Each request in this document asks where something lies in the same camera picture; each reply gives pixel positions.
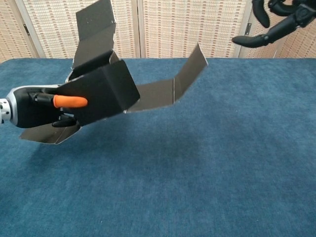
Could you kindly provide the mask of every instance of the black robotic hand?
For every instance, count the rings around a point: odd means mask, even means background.
[[[292,5],[285,5],[285,0],[269,0],[270,11],[286,17],[269,29],[266,34],[248,37],[237,36],[232,41],[248,48],[258,48],[291,34],[297,28],[308,26],[316,18],[316,0],[293,0]],[[253,13],[265,28],[270,27],[270,19],[264,10],[264,0],[252,0]]]

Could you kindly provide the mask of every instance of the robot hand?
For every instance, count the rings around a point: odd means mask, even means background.
[[[55,94],[58,85],[21,86],[12,89],[5,99],[0,99],[0,121],[9,120],[16,127],[31,128],[51,123],[53,127],[68,127],[77,123],[65,114],[65,108],[87,105],[83,97]]]
[[[270,28],[266,34],[254,37],[237,36],[232,41],[248,48],[266,46],[291,34],[299,27],[306,27],[315,19],[316,0],[293,0],[292,5],[285,5],[284,1],[269,0],[270,11],[278,16],[286,16],[286,18]],[[264,10],[264,0],[252,0],[252,5],[257,20],[262,26],[269,28],[270,19]]]

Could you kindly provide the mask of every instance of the orange fingertip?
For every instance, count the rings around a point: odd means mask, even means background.
[[[55,95],[53,104],[56,108],[80,108],[88,104],[88,100],[78,96]]]

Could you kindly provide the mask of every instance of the woven panel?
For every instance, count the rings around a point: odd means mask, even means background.
[[[33,57],[8,1],[0,1],[0,62]]]
[[[291,2],[292,2],[292,0],[287,0],[284,3],[285,4],[290,4]],[[270,28],[271,28],[271,27],[273,27],[275,24],[277,24],[278,22],[280,22],[284,18],[271,13],[269,8],[268,8],[268,4],[267,3],[268,3],[268,1],[265,1],[265,10],[266,10],[267,14],[269,15]],[[269,29],[264,28],[257,21],[257,19],[255,19],[255,23],[254,23],[253,27],[256,27],[256,29],[253,31],[251,36],[265,34],[269,30]],[[274,42],[273,44],[269,44],[267,46],[263,46],[263,47],[260,47],[260,48],[248,49],[247,53],[245,55],[245,58],[273,58],[275,56],[275,54],[276,54],[276,51],[277,51],[278,42],[279,42],[279,40]]]
[[[23,0],[48,58],[73,58],[79,42],[76,12],[96,0]],[[117,22],[114,49],[119,57],[135,57],[130,0],[112,0]]]
[[[246,0],[143,0],[146,57],[232,57]]]
[[[277,57],[316,58],[316,21],[290,34]]]

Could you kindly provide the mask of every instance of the blue tablecloth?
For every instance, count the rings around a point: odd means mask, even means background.
[[[136,83],[186,59],[126,59]],[[316,236],[316,59],[208,59],[172,107],[85,126],[61,145],[0,126],[0,236]],[[0,64],[13,87],[70,59]]]

